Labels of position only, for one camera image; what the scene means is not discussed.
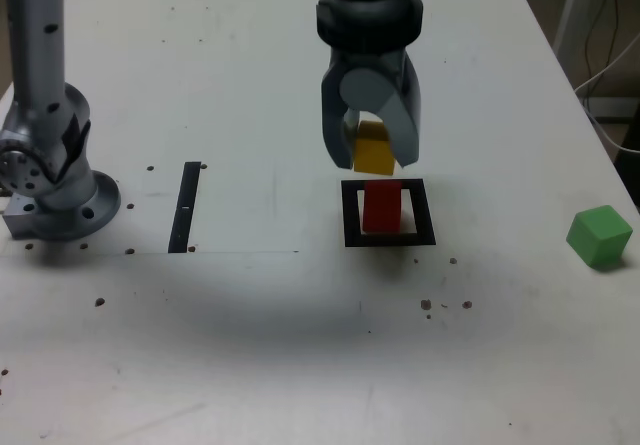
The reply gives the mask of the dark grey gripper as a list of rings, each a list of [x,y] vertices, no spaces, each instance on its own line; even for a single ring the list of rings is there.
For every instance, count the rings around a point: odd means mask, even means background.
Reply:
[[[382,121],[400,166],[418,161],[420,85],[405,48],[383,54],[357,54],[333,48],[321,84],[321,101],[325,147],[338,168],[353,167],[359,112],[375,115]]]

